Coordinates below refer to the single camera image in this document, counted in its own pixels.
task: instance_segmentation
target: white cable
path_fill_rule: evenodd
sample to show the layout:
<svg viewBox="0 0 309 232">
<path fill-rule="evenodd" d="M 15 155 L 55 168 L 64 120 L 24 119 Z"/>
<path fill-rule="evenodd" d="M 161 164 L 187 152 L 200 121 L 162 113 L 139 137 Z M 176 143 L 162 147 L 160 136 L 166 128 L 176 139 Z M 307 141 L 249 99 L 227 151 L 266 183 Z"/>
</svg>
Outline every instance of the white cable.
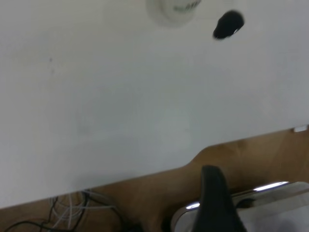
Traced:
<svg viewBox="0 0 309 232">
<path fill-rule="evenodd" d="M 68 221 L 68 229 L 71 227 L 72 213 L 73 213 L 73 203 L 72 203 L 71 194 L 69 194 L 69 203 L 70 203 L 70 218 L 69 218 L 69 221 Z"/>
<path fill-rule="evenodd" d="M 100 193 L 92 192 L 90 190 L 83 190 L 82 192 L 80 192 L 80 194 L 82 195 L 82 201 L 76 205 L 73 205 L 71 194 L 68 194 L 69 205 L 64 204 L 63 201 L 55 203 L 56 197 L 50 198 L 49 199 L 50 207 L 53 207 L 56 204 L 56 207 L 53 207 L 52 212 L 54 216 L 58 219 L 52 228 L 55 228 L 61 221 L 65 221 L 65 222 L 68 222 L 67 228 L 69 230 L 71 228 L 72 221 L 74 219 L 77 219 L 81 215 L 83 210 L 111 209 L 111 208 L 115 208 L 117 210 L 117 207 L 115 205 L 89 206 L 90 201 L 87 200 L 87 196 L 83 193 L 101 197 L 105 199 L 105 201 L 107 201 L 108 203 L 111 203 L 112 201 L 109 197 L 104 196 L 103 194 L 100 194 Z M 61 209 L 59 209 L 59 207 L 63 209 L 62 214 L 58 212 L 59 210 L 62 211 Z"/>
<path fill-rule="evenodd" d="M 58 221 L 53 225 L 52 229 L 55 228 L 61 221 L 62 221 L 62 217 L 68 212 L 69 209 L 67 209 L 66 211 L 64 211 L 64 213 L 61 215 L 61 217 L 58 219 Z"/>
</svg>

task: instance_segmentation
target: white desk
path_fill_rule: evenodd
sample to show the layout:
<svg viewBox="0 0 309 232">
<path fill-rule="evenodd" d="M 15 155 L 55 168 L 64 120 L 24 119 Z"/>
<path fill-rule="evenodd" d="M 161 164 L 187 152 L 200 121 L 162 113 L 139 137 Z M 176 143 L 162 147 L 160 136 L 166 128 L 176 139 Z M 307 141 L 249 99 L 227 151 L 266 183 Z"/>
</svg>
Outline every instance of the white desk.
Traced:
<svg viewBox="0 0 309 232">
<path fill-rule="evenodd" d="M 0 1 L 0 207 L 309 122 L 309 1 L 203 0 L 181 27 L 151 3 Z"/>
</svg>

